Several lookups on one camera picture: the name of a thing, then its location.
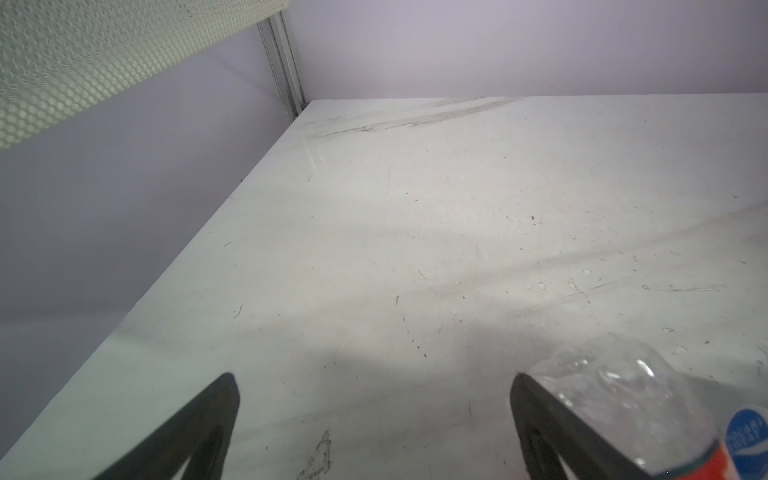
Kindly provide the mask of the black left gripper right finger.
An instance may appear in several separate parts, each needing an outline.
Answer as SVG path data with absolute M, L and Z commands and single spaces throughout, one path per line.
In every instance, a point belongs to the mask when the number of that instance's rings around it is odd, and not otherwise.
M 649 479 L 533 377 L 519 373 L 510 407 L 529 477 L 565 479 L 567 465 L 579 479 Z

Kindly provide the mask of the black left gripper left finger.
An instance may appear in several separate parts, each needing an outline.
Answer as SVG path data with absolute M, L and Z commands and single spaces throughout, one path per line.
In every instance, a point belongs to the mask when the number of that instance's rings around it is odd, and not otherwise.
M 96 477 L 221 478 L 239 405 L 235 376 L 224 373 Z

